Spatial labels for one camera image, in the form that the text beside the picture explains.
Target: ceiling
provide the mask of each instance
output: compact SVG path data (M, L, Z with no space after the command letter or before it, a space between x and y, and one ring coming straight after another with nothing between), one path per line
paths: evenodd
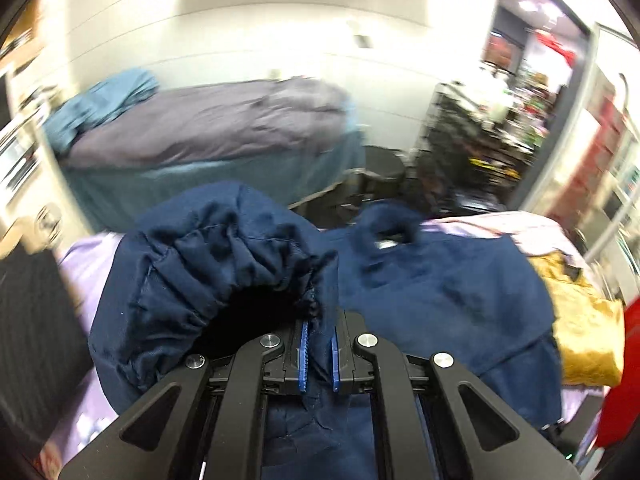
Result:
M521 1L523 0L500 0L500 5L527 22L531 28L543 28L549 24L549 18L542 10L526 12L520 7ZM541 4L551 3L551 0L529 1L538 4L538 8L540 8ZM566 38L578 38L580 36L580 29L564 14L558 18L558 22L551 28L551 32Z

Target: navy blue jacket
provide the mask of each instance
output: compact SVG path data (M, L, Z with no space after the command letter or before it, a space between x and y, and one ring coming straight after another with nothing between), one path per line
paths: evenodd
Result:
M379 204L356 227L321 233L233 182L157 206L122 239L90 333L104 393L121 413L211 326L241 330L226 313L257 286L289 293L287 308L311 326L307 392L270 400L264 480L376 478L367 397L332 392L338 292L404 352L450 351L535 425L554 422L559 358L543 283L509 239L422 233L418 220ZM412 243L377 249L399 225ZM277 301L264 308L279 314Z

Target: yellow fabric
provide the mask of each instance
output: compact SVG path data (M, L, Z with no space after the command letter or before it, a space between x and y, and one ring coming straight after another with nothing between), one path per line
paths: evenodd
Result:
M564 256L555 252L529 258L549 291L556 321L554 336L564 384L617 386L622 378L625 321L619 301L604 300L580 274L564 273Z

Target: bed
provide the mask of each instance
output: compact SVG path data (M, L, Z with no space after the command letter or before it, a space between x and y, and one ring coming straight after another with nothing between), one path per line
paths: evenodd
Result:
M101 93L122 92L108 82ZM68 150L45 130L96 232L124 232L152 206L218 180L241 180L291 206L364 165L350 98L311 78L161 91L91 126L75 126Z

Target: lavender fabric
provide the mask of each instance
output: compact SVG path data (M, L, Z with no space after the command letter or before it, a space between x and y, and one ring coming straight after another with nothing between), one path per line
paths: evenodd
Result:
M100 295L107 280L113 255L122 239L115 233L101 233L76 242L58 262L67 279L82 298L80 324L88 334L94 322ZM87 374L51 440L58 446L63 465L117 418L100 387L95 368Z

